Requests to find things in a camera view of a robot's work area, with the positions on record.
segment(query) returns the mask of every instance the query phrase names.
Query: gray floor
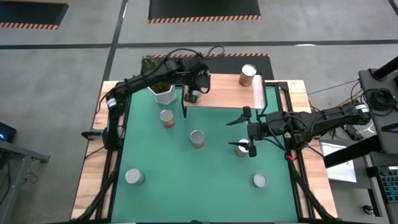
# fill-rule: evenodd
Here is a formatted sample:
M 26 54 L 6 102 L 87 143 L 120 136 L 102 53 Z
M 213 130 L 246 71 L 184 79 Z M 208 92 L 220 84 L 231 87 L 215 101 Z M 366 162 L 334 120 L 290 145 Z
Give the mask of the gray floor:
M 0 45 L 112 42 L 122 0 L 69 2 L 59 30 L 0 29 Z M 388 0 L 259 0 L 259 4 L 260 21 L 148 24 L 149 1 L 129 1 L 119 43 L 398 39 L 398 16 Z M 117 49 L 109 79 L 137 74 L 142 56 L 173 49 Z M 269 53 L 275 79 L 305 80 L 312 93 L 355 80 L 359 70 L 381 66 L 397 55 L 398 45 L 226 49 L 246 52 Z M 69 219 L 87 146 L 80 133 L 92 124 L 108 53 L 109 49 L 0 50 L 0 94 L 6 96 L 0 98 L 0 121 L 17 128 L 17 144 L 51 154 L 48 164 L 33 165 L 40 180 L 24 185 L 14 223 Z M 349 98 L 353 84 L 312 94 L 310 99 L 318 108 L 335 106 Z M 358 210 L 368 202 L 362 190 L 333 187 L 333 195 L 341 218 L 374 221 Z

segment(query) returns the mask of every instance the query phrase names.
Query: black floor mat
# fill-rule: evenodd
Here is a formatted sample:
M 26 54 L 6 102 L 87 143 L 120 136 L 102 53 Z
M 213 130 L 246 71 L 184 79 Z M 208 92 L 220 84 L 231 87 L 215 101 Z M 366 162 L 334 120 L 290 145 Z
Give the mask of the black floor mat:
M 0 27 L 58 29 L 68 3 L 0 1 Z
M 149 23 L 261 19 L 257 0 L 150 0 Z
M 159 63 L 166 55 L 151 55 Z M 171 57 L 188 58 L 194 54 L 175 54 Z M 265 80 L 273 80 L 271 61 L 268 54 L 225 54 L 213 60 L 207 60 L 210 73 L 240 74 L 242 66 L 245 64 L 254 65 L 257 68 L 257 74 L 262 73 Z

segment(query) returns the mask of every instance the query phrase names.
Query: white pot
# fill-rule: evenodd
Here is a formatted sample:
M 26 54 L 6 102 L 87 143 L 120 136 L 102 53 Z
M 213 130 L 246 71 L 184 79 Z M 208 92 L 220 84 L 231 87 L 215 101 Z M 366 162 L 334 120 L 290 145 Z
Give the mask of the white pot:
M 177 94 L 175 94 L 175 85 L 172 85 L 170 90 L 164 93 L 155 93 L 151 88 L 148 87 L 148 89 L 155 95 L 156 103 L 163 105 L 171 104 L 177 97 Z

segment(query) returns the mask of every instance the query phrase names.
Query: wooden surface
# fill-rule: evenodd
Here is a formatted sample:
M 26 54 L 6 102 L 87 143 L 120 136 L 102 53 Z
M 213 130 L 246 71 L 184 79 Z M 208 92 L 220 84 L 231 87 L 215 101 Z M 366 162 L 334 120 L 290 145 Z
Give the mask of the wooden surface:
M 184 101 L 185 106 L 242 108 L 250 106 L 255 109 L 265 107 L 262 79 L 255 75 L 252 85 L 248 87 L 239 84 L 240 75 L 237 74 L 210 74 L 210 92 L 202 94 L 200 102 L 189 103 Z
M 289 84 L 290 100 L 292 102 L 293 110 L 296 112 L 306 111 L 311 112 L 310 105 L 308 102 L 307 91 L 305 89 L 304 82 L 302 80 L 279 80 L 267 82 L 287 82 Z M 101 97 L 107 93 L 112 87 L 114 87 L 116 82 L 104 82 L 103 88 L 101 90 Z M 234 95 L 227 97 L 230 101 L 231 99 L 236 100 Z M 282 96 L 282 104 L 286 105 L 285 98 Z M 106 103 L 103 102 L 101 105 L 101 110 L 95 117 L 95 122 L 93 128 L 103 129 L 106 127 L 106 122 L 108 119 L 108 109 Z M 95 140 L 89 143 L 87 153 L 90 153 L 102 146 L 102 142 Z M 314 149 L 320 151 L 319 142 L 313 140 L 310 143 Z M 325 207 L 325 209 L 334 217 L 337 217 L 336 207 L 331 194 L 331 189 L 326 174 L 325 165 L 323 159 L 311 151 L 310 149 L 304 149 L 302 151 L 303 159 L 305 163 L 305 170 L 307 173 L 308 183 L 311 191 L 314 193 L 319 202 Z M 85 161 L 83 165 L 83 171 L 80 177 L 80 183 L 78 186 L 78 191 L 75 199 L 75 204 L 72 211 L 71 218 L 76 218 L 81 215 L 85 208 L 92 202 L 95 195 L 98 193 L 101 185 L 101 178 L 105 164 L 106 151 L 100 150 L 96 154 L 93 154 Z M 305 202 L 305 197 L 301 190 L 299 190 L 300 201 L 303 207 L 303 215 L 308 216 L 307 206 Z M 107 215 L 107 207 L 109 204 L 109 192 L 107 194 L 106 202 L 104 205 L 103 217 Z

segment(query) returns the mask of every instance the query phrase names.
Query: green tabletop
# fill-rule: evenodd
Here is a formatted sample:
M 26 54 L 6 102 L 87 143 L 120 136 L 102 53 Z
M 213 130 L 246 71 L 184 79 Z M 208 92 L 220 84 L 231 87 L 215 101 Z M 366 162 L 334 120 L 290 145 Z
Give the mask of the green tabletop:
M 275 88 L 266 91 L 266 113 L 278 111 Z M 168 106 L 158 105 L 149 90 L 133 94 L 112 222 L 296 222 L 284 153 L 261 141 L 257 157 L 238 157 L 227 142 L 247 139 L 246 124 L 225 124 L 242 109 L 188 108 L 184 118 L 177 92 Z M 164 109 L 174 113 L 171 129 L 159 119 Z M 196 129 L 205 133 L 201 149 L 190 144 Z M 145 174 L 142 185 L 126 182 L 125 173 L 133 168 Z M 259 172 L 268 178 L 263 189 L 252 181 Z

